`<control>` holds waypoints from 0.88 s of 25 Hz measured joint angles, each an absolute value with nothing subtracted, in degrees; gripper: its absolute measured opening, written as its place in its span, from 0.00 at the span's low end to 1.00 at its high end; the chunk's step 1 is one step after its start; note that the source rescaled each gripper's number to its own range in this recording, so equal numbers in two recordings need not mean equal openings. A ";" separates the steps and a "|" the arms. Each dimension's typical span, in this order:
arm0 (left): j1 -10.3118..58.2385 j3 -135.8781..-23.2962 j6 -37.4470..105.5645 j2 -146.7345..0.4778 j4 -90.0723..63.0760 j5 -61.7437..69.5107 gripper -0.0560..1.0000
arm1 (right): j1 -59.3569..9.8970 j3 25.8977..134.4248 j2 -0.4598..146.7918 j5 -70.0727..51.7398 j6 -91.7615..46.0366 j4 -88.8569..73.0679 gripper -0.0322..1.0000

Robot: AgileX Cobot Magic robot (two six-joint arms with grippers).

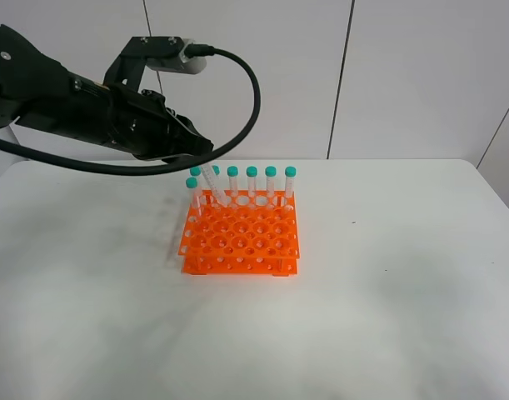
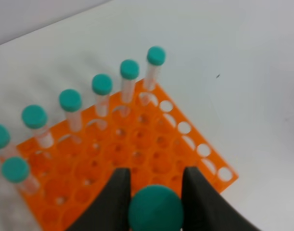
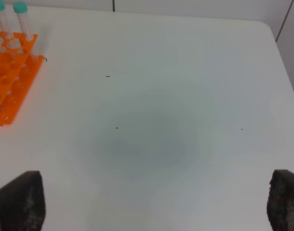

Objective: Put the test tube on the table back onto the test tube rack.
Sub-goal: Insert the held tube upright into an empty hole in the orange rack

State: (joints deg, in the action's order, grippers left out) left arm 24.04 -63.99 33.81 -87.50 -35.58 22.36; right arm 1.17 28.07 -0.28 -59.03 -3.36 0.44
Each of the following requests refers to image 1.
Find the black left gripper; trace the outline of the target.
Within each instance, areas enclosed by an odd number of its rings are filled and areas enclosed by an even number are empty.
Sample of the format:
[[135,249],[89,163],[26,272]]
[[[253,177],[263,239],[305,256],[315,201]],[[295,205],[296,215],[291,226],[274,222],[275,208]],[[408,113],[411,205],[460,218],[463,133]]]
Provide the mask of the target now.
[[117,145],[140,160],[166,164],[200,162],[213,143],[200,134],[192,121],[175,115],[165,97],[154,91],[136,92],[117,83],[108,87],[110,133]]

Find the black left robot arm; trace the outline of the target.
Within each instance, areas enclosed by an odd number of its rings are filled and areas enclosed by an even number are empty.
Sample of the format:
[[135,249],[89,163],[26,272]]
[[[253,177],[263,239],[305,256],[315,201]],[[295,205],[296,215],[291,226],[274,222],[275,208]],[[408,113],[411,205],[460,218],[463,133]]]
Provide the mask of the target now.
[[212,142],[167,107],[159,92],[140,89],[145,69],[196,74],[180,37],[132,37],[101,83],[67,70],[25,37],[0,25],[0,129],[12,123],[140,160],[176,160],[211,152]]

